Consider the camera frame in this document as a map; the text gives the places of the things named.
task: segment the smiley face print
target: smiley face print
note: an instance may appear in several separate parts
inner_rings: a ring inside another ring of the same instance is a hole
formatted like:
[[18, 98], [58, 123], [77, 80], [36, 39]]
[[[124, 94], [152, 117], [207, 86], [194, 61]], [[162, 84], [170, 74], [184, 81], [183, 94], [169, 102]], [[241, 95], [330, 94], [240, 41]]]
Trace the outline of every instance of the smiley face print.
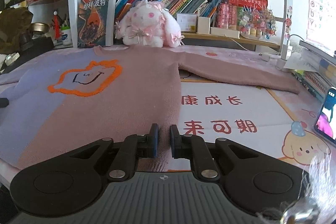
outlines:
[[122, 72], [117, 60], [91, 61], [85, 69], [67, 70], [55, 85], [48, 86], [51, 93], [60, 92], [82, 97], [96, 95], [108, 87]]

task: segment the phone screen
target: phone screen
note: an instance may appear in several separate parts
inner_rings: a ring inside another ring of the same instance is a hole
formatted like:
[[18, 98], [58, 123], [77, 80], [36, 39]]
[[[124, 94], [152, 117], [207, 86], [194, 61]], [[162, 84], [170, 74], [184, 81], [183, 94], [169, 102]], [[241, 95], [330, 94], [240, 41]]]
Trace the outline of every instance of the phone screen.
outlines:
[[336, 89], [330, 88], [314, 124], [314, 130], [332, 142], [336, 139]]

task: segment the stuffed doll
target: stuffed doll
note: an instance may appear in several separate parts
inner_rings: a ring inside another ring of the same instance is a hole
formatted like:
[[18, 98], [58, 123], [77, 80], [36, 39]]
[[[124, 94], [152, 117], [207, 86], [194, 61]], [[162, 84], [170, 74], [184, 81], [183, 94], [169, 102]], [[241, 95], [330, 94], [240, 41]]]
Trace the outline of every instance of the stuffed doll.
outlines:
[[142, 0], [116, 23], [117, 39], [125, 45], [142, 44], [152, 47], [177, 47], [184, 36], [171, 14], [163, 9], [163, 3]]

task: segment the red decorative item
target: red decorative item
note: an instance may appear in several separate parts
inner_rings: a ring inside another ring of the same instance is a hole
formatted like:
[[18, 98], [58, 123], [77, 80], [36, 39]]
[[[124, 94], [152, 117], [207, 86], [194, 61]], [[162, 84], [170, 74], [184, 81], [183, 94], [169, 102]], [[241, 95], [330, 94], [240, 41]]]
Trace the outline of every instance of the red decorative item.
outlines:
[[59, 22], [58, 22], [58, 18], [57, 18], [57, 12], [54, 12], [54, 23], [55, 23], [55, 39], [59, 40], [61, 38], [61, 31], [60, 31], [60, 27], [59, 27]]
[[262, 10], [267, 7], [268, 0], [229, 0], [229, 4]]

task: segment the pink sweater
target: pink sweater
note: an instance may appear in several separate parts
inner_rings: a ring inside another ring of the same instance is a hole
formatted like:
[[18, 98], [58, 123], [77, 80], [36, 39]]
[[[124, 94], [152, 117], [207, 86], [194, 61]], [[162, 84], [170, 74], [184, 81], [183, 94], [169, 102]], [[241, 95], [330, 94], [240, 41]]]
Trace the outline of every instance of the pink sweater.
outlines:
[[[179, 117], [179, 69], [224, 83], [299, 92], [296, 80], [285, 73], [164, 48], [95, 47], [62, 58], [37, 63], [15, 88], [1, 94], [10, 105], [0, 111], [0, 158], [15, 167], [23, 169], [100, 138], [120, 142], [146, 134], [158, 123], [159, 158], [143, 160], [139, 169], [164, 170], [169, 126]], [[0, 81], [13, 80], [15, 73]]]

